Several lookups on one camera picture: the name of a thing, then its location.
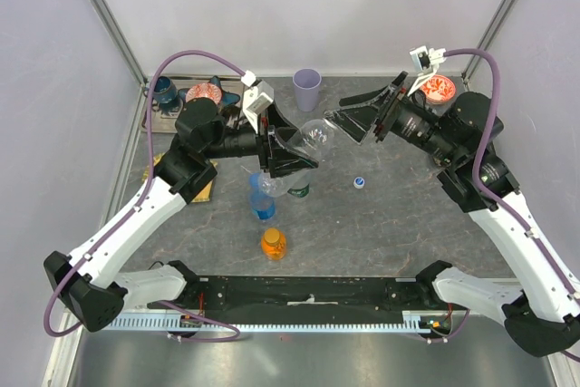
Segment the blue label water bottle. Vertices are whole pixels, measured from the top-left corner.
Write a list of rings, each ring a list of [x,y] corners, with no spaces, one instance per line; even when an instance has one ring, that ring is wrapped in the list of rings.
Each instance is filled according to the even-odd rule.
[[[273,198],[268,197],[260,190],[259,176],[259,173],[254,173],[249,177],[249,206],[259,220],[266,221],[275,215],[276,205]]]

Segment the green label water bottle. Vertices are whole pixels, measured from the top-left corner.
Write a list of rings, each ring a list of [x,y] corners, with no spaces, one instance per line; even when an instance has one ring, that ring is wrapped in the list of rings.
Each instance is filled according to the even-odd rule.
[[[310,193],[310,179],[306,176],[299,179],[288,191],[287,194],[298,199],[306,198]]]

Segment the blue white bottle cap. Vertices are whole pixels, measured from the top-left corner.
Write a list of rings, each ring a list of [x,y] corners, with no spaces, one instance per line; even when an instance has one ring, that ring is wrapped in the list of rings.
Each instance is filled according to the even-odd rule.
[[[365,186],[365,179],[362,177],[356,177],[353,181],[353,185],[357,189],[362,189]]]

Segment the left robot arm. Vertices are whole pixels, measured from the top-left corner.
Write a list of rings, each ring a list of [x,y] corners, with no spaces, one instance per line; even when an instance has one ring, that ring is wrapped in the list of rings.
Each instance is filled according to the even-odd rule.
[[[214,159],[256,155],[271,178],[318,167],[312,152],[289,144],[298,130],[276,106],[266,110],[266,121],[258,129],[245,125],[233,130],[210,99],[187,102],[176,120],[169,150],[131,201],[70,254],[54,251],[44,260],[52,301],[61,301],[90,332],[100,331],[135,307],[167,302],[179,308],[193,306],[198,301],[198,277],[182,262],[136,273],[123,274],[121,269],[216,177]]]

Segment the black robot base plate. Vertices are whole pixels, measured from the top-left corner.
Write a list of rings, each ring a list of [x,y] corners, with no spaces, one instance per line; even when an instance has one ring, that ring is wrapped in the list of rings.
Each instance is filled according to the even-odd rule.
[[[174,305],[227,324],[394,324],[404,311],[447,313],[413,278],[197,276]]]

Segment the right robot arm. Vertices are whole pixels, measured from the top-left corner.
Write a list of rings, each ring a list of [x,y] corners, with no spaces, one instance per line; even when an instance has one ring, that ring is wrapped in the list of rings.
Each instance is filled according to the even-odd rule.
[[[460,305],[503,325],[535,357],[564,353],[579,342],[579,282],[542,232],[516,178],[491,142],[475,165],[490,99],[463,92],[443,113],[423,90],[406,95],[401,73],[384,88],[342,98],[324,117],[352,140],[392,133],[440,166],[437,178],[450,199],[492,240],[516,275],[516,290],[470,276],[438,260],[416,276],[415,297],[425,308]]]

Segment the clear plastic bottle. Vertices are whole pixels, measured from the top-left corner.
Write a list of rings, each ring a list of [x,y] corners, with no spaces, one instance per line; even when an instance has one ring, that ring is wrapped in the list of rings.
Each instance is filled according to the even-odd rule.
[[[303,139],[298,142],[299,148],[305,150],[319,163],[328,154],[334,143],[334,127],[323,119],[307,121],[301,128]],[[287,194],[287,191],[302,177],[309,179],[315,169],[303,169],[294,174],[282,178],[272,179],[267,173],[259,176],[259,188],[268,197],[278,198]]]

